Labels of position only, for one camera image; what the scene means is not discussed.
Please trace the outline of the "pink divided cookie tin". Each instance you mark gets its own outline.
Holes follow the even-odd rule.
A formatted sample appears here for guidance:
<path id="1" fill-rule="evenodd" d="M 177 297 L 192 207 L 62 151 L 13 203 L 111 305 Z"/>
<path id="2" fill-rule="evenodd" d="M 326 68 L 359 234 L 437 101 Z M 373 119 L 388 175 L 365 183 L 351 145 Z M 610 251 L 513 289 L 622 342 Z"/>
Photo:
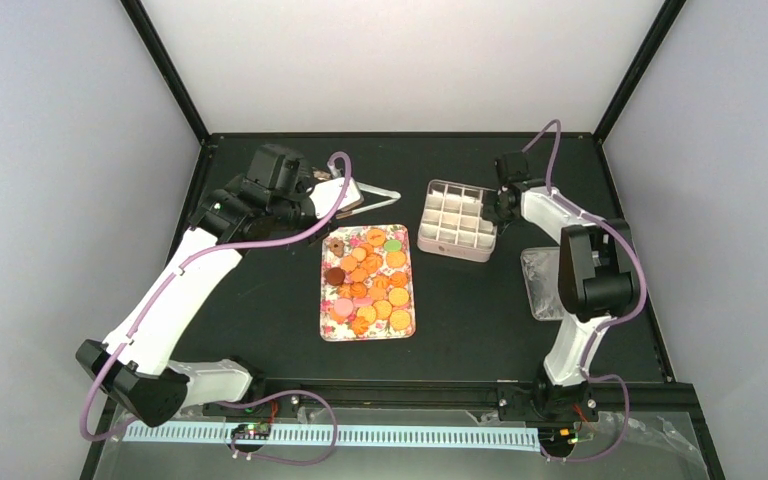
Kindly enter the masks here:
<path id="1" fill-rule="evenodd" d="M 426 253 L 486 263 L 494 249 L 497 227 L 482 217 L 484 201 L 494 190 L 444 180 L 428 183 L 417 246 Z"/>

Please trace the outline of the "metal tongs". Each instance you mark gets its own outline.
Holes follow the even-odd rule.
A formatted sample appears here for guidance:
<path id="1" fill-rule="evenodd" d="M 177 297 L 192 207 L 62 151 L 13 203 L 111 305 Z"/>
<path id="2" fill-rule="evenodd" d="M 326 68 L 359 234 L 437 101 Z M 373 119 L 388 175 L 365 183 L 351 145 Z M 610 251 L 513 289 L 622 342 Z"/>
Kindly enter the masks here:
<path id="1" fill-rule="evenodd" d="M 351 206 L 341 209 L 335 215 L 336 219 L 342 220 L 355 215 L 387 207 L 395 204 L 402 198 L 401 193 L 395 190 L 385 189 L 357 181 L 353 181 L 353 185 L 361 195 L 361 198 L 358 202 L 355 202 Z"/>

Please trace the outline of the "floral cookie tray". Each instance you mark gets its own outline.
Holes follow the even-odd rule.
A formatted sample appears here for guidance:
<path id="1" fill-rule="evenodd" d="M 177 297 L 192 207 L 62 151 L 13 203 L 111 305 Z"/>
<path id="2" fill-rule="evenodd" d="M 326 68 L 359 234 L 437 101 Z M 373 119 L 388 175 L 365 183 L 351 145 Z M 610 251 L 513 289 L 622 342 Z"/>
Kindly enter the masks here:
<path id="1" fill-rule="evenodd" d="M 398 239 L 403 248 L 386 252 L 366 240 L 372 228 L 384 230 L 387 240 Z M 331 239 L 345 243 L 345 255 L 337 258 L 327 249 Z M 346 280 L 338 287 L 327 285 L 326 270 L 340 267 Z M 405 339 L 416 332 L 416 309 L 409 233 L 401 224 L 340 227 L 322 245 L 319 333 L 326 342 Z M 354 311 L 346 318 L 333 312 L 334 301 L 348 298 Z"/>

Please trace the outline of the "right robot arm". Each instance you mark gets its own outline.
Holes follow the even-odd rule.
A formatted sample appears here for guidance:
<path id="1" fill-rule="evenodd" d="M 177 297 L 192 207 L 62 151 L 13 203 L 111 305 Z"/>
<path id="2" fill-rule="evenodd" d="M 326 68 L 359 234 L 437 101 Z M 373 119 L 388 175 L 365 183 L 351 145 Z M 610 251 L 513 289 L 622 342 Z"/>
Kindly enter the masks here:
<path id="1" fill-rule="evenodd" d="M 556 286 L 564 316 L 529 392 L 532 410 L 553 419 L 583 400 L 607 331 L 645 307 L 645 275 L 625 221 L 577 206 L 547 178 L 532 176 L 523 153 L 503 154 L 494 167 L 499 188 L 483 200 L 483 219 L 495 226 L 526 221 L 559 247 Z"/>

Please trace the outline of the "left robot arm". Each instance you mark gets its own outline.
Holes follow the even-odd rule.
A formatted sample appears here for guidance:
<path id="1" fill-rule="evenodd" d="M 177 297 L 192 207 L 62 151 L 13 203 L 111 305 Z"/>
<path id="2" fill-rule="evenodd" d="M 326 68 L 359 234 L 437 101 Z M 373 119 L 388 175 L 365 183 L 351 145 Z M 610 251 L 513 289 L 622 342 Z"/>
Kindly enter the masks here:
<path id="1" fill-rule="evenodd" d="M 86 340 L 76 359 L 92 377 L 79 420 L 90 441 L 88 414 L 98 393 L 156 427 L 185 407 L 244 398 L 253 376 L 240 363 L 186 363 L 171 355 L 182 334 L 220 281 L 254 249 L 296 243 L 322 230 L 351 185 L 352 164 L 337 153 L 328 161 L 345 172 L 319 180 L 303 155 L 263 145 L 249 170 L 211 192 L 163 272 L 134 310 L 104 340 Z"/>

